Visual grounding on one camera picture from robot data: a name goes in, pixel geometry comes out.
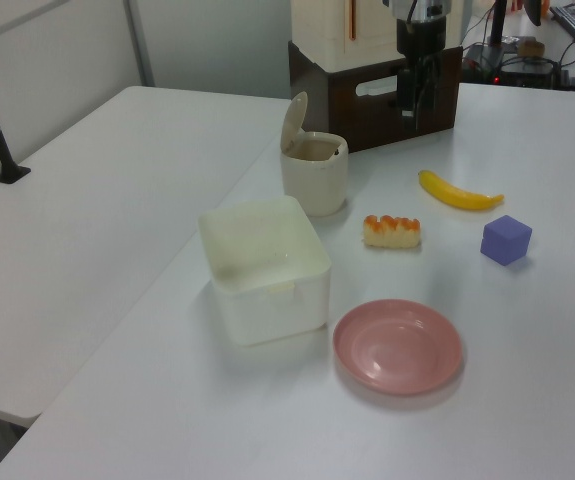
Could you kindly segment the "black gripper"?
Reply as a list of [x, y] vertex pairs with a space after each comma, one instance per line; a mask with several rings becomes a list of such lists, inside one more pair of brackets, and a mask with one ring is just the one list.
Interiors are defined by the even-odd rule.
[[[414, 116], [416, 110], [417, 130], [423, 121], [433, 115], [436, 108], [446, 28], [446, 18], [427, 22], [396, 21], [397, 50], [405, 58], [405, 69], [398, 72], [398, 107], [402, 116]], [[418, 69], [419, 74], [417, 101], [415, 69]]]

